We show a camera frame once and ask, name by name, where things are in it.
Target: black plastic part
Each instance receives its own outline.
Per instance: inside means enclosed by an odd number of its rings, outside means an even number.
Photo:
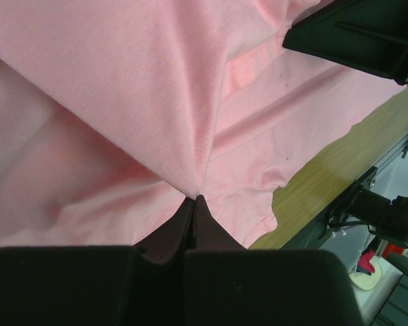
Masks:
[[[285,48],[408,82],[408,0],[335,0],[295,24]]]
[[[185,199],[134,247],[0,249],[0,326],[311,321],[362,324],[339,260],[324,251],[247,251],[202,196]]]

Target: pink fabric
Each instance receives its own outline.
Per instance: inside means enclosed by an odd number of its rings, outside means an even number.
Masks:
[[[272,193],[400,88],[281,47],[318,0],[0,1],[0,246],[133,244]]]

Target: white round object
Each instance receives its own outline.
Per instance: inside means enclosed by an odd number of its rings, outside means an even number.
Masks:
[[[376,286],[376,284],[378,284],[382,276],[381,266],[378,263],[374,263],[372,261],[371,263],[373,264],[373,267],[375,267],[375,272],[372,273],[372,275],[367,275],[361,272],[351,272],[349,274],[351,281],[357,287],[364,291],[372,290]]]

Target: wooden table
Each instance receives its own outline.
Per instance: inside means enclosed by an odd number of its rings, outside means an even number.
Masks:
[[[251,249],[278,249],[380,159],[408,127],[408,88],[378,107],[342,139],[325,147],[285,188],[273,193],[274,232]]]

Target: pink cloth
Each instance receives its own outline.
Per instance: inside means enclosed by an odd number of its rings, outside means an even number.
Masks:
[[[0,246],[133,244],[202,193],[244,246],[272,193],[400,88],[289,52],[318,0],[0,0]]]

